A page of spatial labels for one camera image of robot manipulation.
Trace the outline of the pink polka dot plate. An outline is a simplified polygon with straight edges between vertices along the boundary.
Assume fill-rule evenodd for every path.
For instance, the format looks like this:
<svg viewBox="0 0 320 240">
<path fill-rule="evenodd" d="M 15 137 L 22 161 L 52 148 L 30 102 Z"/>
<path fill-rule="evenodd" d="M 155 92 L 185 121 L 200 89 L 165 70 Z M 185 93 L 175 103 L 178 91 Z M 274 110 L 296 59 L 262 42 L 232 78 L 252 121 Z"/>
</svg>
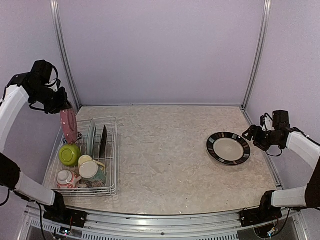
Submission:
<svg viewBox="0 0 320 240">
<path fill-rule="evenodd" d="M 65 140 L 68 144 L 74 144 L 78 138 L 78 126 L 73 108 L 60 111 L 60 123 Z"/>
</svg>

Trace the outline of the black striped rim plate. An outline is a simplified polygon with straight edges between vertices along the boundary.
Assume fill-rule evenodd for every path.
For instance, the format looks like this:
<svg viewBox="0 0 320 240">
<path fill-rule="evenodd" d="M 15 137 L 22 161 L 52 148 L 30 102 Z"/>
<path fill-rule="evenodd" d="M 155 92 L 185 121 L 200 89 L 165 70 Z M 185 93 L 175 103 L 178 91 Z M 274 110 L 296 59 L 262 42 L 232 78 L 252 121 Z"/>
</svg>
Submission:
<svg viewBox="0 0 320 240">
<path fill-rule="evenodd" d="M 251 156 L 251 148 L 246 140 L 226 131 L 212 134 L 206 140 L 206 150 L 214 160 L 229 166 L 241 165 Z"/>
</svg>

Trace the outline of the light green flower plate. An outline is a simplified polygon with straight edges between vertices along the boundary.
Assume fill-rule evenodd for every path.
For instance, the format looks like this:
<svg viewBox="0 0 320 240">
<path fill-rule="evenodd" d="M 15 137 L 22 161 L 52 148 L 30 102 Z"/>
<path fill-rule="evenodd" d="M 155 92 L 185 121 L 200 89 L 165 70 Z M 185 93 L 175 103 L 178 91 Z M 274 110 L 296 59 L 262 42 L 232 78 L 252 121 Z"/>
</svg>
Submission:
<svg viewBox="0 0 320 240">
<path fill-rule="evenodd" d="M 86 154 L 89 156 L 93 155 L 94 148 L 94 138 L 95 138 L 96 122 L 92 118 L 90 120 L 90 125 L 87 133 L 87 143 L 86 143 Z"/>
</svg>

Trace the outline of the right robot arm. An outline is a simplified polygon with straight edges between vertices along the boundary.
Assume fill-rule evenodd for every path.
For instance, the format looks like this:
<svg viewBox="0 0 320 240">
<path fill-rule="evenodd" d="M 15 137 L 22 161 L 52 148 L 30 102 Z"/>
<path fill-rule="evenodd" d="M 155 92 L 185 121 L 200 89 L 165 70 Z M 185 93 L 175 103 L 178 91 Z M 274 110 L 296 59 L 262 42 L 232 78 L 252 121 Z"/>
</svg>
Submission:
<svg viewBox="0 0 320 240">
<path fill-rule="evenodd" d="M 263 155 L 271 175 L 281 184 L 275 188 L 276 190 L 305 187 L 310 181 L 313 169 L 298 154 L 285 149 L 279 157 L 268 156 L 264 151 L 254 146 L 252 141 L 249 144 L 252 152 L 256 151 Z"/>
</svg>

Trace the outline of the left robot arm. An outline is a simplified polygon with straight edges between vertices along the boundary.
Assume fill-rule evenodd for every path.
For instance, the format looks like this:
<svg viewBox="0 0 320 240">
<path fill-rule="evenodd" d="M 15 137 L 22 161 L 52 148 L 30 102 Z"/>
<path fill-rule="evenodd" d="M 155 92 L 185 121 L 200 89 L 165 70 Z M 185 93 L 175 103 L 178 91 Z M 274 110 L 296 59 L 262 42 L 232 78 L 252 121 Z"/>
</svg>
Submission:
<svg viewBox="0 0 320 240">
<path fill-rule="evenodd" d="M 51 207 L 50 214 L 63 223 L 70 218 L 63 196 L 28 177 L 13 160 L 5 156 L 10 133 L 26 105 L 47 115 L 59 114 L 66 142 L 77 142 L 75 111 L 66 89 L 61 86 L 57 68 L 44 59 L 35 61 L 29 72 L 14 75 L 4 88 L 0 100 L 0 185 L 27 201 Z"/>
</svg>

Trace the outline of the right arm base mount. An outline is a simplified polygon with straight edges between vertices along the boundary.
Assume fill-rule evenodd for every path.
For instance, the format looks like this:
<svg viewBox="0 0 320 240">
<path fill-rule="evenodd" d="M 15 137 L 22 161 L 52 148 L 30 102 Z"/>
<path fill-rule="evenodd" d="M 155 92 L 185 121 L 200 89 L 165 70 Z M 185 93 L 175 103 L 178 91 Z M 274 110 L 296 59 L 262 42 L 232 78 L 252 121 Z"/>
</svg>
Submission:
<svg viewBox="0 0 320 240">
<path fill-rule="evenodd" d="M 266 191 L 260 200 L 259 207 L 244 208 L 239 212 L 242 227 L 258 225 L 282 218 L 281 207 L 272 206 L 272 193 L 274 190 Z"/>
</svg>

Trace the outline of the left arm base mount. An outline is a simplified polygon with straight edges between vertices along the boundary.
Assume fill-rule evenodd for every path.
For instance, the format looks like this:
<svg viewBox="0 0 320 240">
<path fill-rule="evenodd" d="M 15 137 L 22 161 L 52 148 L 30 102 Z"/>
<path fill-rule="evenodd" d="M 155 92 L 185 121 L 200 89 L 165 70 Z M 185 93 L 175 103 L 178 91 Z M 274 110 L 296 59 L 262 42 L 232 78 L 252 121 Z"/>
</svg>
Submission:
<svg viewBox="0 0 320 240">
<path fill-rule="evenodd" d="M 44 219 L 70 227 L 84 228 L 88 213 L 82 210 L 67 208 L 63 195 L 57 191 L 54 191 L 54 193 L 53 205 L 44 205 Z"/>
</svg>

